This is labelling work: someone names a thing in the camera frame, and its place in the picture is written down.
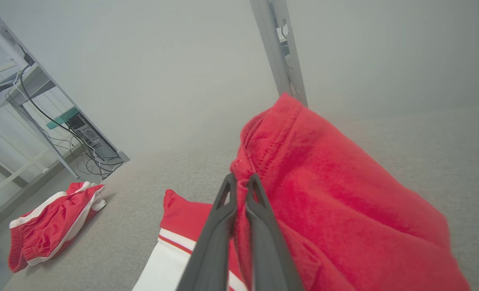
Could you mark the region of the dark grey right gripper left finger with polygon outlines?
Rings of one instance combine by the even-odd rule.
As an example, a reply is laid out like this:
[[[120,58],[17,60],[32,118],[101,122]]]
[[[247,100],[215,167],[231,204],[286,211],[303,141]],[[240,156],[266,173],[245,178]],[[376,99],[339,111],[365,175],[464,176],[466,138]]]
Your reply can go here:
[[[219,189],[178,291],[228,290],[229,243],[237,217],[237,180],[228,174]]]

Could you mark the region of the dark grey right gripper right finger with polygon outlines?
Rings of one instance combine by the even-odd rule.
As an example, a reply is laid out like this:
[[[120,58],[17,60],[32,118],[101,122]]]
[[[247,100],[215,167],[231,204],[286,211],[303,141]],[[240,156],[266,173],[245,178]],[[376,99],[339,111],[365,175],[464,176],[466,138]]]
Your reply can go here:
[[[296,265],[257,174],[252,175],[247,183],[245,208],[251,227],[253,289],[304,291]]]

